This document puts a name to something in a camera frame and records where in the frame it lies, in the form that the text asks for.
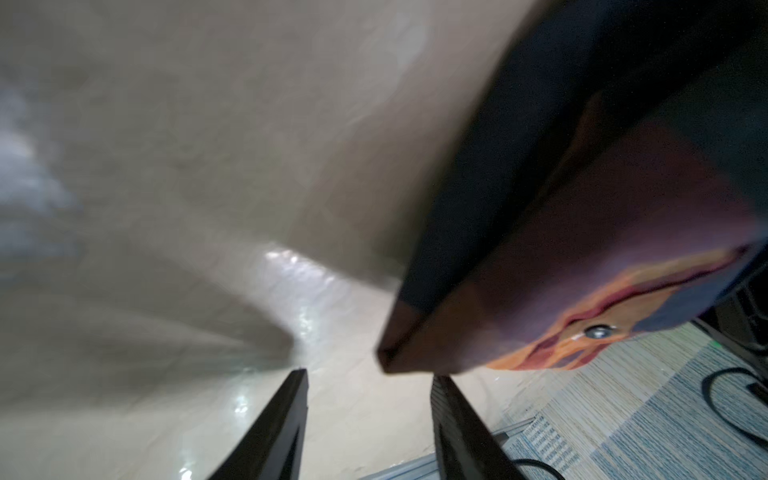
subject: black cable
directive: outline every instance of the black cable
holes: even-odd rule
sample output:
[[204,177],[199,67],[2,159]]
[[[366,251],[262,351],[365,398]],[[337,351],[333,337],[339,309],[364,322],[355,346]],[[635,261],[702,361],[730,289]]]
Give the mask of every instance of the black cable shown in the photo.
[[718,370],[715,373],[711,373],[710,375],[704,377],[704,380],[701,381],[701,395],[704,397],[704,401],[707,402],[707,406],[710,407],[710,409],[715,412],[717,416],[719,416],[725,423],[731,426],[734,430],[739,432],[741,435],[744,435],[745,438],[749,439],[752,443],[759,446],[763,450],[768,450],[768,440],[765,440],[763,437],[759,437],[751,432],[748,432],[747,430],[742,429],[738,425],[733,424],[731,421],[727,420],[722,413],[718,412],[715,408],[715,404],[712,401],[712,385],[714,385],[715,380],[717,380],[719,377],[723,375],[728,375],[729,373],[741,373],[746,376],[750,376],[757,380],[757,382],[760,382],[760,379],[757,378],[757,376],[750,372],[747,369],[738,367],[733,367],[732,369],[723,369]]
[[532,458],[518,458],[517,460],[512,460],[512,463],[515,465],[520,465],[524,467],[536,467],[544,470],[548,474],[555,477],[557,480],[565,480],[565,477],[560,474],[557,470],[554,469],[551,465],[548,465],[541,460],[534,460]]

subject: blue striped carpet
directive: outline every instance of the blue striped carpet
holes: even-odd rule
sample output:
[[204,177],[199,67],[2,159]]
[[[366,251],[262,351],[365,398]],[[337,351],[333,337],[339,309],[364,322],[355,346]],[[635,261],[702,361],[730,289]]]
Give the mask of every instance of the blue striped carpet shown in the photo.
[[[512,458],[539,458],[569,480],[767,480],[768,452],[724,424],[701,397],[702,378],[731,366],[743,364],[714,344],[703,348],[589,458],[579,458],[543,415],[505,450]],[[768,437],[768,406],[745,388],[752,381],[741,375],[721,377],[713,400],[731,422]],[[593,473],[585,474],[585,467]],[[533,469],[526,475],[531,480],[551,478]]]

